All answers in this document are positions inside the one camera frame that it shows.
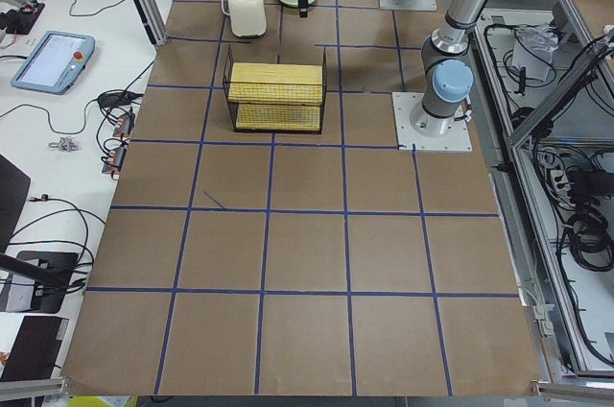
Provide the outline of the white two-slot toaster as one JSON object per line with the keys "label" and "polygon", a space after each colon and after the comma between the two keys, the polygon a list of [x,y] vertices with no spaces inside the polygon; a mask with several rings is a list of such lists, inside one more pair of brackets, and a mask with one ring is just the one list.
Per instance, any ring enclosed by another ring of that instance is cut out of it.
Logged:
{"label": "white two-slot toaster", "polygon": [[264,0],[221,0],[222,13],[230,19],[237,37],[262,36],[267,30]]}

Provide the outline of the near blue teach pendant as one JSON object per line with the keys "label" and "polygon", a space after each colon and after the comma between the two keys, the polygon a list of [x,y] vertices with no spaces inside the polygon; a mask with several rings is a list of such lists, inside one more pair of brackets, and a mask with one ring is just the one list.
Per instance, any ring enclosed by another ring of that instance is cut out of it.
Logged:
{"label": "near blue teach pendant", "polygon": [[63,94],[84,71],[95,47],[92,36],[48,31],[12,77],[11,85]]}

